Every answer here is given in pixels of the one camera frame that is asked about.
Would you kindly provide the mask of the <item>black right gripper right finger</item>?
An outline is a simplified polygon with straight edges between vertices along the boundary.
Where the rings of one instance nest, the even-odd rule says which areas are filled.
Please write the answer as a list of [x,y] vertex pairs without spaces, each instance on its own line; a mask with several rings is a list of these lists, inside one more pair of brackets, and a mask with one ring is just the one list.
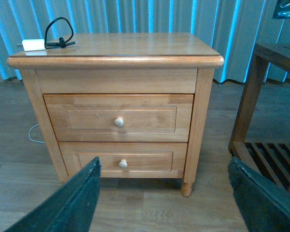
[[233,196],[250,232],[290,232],[290,194],[232,157],[228,175]]

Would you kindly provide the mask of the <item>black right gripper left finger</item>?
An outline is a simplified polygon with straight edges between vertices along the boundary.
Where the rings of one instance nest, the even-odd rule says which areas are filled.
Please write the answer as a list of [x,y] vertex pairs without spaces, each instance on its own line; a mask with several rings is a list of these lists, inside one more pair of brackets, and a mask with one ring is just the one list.
[[101,164],[95,157],[7,232],[88,232],[100,194]]

